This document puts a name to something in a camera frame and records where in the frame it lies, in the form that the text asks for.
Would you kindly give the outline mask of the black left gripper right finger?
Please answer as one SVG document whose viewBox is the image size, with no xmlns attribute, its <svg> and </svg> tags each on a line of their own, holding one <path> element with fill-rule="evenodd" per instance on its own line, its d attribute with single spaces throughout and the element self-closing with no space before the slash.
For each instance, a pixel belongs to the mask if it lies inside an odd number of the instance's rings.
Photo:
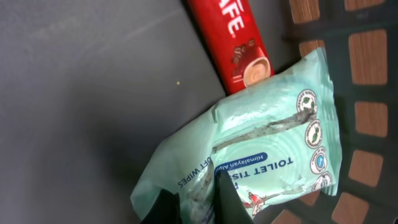
<svg viewBox="0 0 398 224">
<path fill-rule="evenodd" d="M 253 224 L 225 170 L 216 174 L 213 203 L 216 224 Z"/>
</svg>

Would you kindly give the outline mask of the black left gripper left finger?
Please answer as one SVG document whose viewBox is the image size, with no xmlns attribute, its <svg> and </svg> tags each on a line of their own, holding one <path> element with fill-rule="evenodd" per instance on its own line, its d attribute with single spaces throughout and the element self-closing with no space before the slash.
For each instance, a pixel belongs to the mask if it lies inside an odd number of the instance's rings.
<svg viewBox="0 0 398 224">
<path fill-rule="evenodd" d="M 141 224 L 182 224 L 179 194 L 162 189 Z"/>
</svg>

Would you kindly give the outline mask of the mint wet wipes pack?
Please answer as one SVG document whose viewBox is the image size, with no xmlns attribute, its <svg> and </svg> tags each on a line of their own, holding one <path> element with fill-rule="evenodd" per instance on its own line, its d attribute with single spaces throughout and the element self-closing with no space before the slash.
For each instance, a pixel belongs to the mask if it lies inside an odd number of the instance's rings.
<svg viewBox="0 0 398 224">
<path fill-rule="evenodd" d="M 225 171 L 246 212 L 318 190 L 334 196 L 341 167 L 338 117 L 326 52 L 223 98 L 164 139 L 131 202 L 145 218 L 161 190 L 180 197 L 184 223 L 215 220 L 215 175 Z"/>
</svg>

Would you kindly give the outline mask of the red Nescafe sachet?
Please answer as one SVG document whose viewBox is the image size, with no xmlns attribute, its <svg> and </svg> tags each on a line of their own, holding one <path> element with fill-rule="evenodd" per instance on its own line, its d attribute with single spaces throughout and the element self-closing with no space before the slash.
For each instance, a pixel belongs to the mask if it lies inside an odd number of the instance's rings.
<svg viewBox="0 0 398 224">
<path fill-rule="evenodd" d="M 188 0 L 228 94 L 274 75 L 247 0 Z"/>
</svg>

